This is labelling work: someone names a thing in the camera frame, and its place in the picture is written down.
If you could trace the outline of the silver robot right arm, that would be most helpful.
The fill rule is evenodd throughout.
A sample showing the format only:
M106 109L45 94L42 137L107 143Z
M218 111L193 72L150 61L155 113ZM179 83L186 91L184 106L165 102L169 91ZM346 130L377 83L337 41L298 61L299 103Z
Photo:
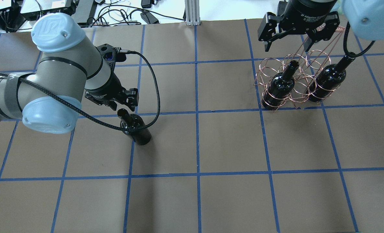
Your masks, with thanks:
M267 12L258 28L258 41L268 52L271 44L287 35L307 35L304 50L332 38L340 25L336 0L280 1L277 13ZM384 39L384 0L343 0L341 10L353 32L362 39Z

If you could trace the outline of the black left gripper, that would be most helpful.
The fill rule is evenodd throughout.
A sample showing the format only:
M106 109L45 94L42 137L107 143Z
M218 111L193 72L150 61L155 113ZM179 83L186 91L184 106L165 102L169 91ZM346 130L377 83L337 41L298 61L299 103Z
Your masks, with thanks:
M120 47L100 45L96 49L101 56L99 69L88 77L89 88L85 90L85 98L97 105L105 105L113 111L117 110L117 103L135 109L138 106L139 90L125 89L114 73L117 62L126 61L126 55Z

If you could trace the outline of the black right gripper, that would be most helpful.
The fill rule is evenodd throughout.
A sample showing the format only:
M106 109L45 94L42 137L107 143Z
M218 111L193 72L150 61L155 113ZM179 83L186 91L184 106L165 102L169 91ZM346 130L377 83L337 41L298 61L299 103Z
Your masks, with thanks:
M272 43L289 35L292 31L308 35L304 51L321 40L328 41L340 24L338 12L331 12L336 0L288 0L278 4L278 15L267 12L258 28L258 41L264 43L269 52Z

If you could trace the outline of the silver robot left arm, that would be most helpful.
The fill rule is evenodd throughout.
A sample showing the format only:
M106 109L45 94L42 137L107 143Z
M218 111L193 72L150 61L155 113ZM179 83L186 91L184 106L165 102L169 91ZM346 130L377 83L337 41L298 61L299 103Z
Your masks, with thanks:
M93 45L65 13L44 15L30 34L41 59L35 73L0 73L0 122L20 119L34 131L65 134L75 128L84 98L114 111L118 104L138 106L138 90L122 87L114 72L128 50Z

